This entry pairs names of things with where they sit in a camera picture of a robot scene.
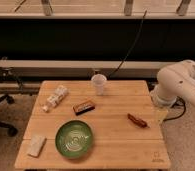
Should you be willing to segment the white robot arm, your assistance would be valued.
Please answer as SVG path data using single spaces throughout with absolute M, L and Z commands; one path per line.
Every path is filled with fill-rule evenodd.
M 183 60 L 161 68 L 150 92 L 158 108 L 170 108 L 178 97 L 195 106 L 195 61 Z

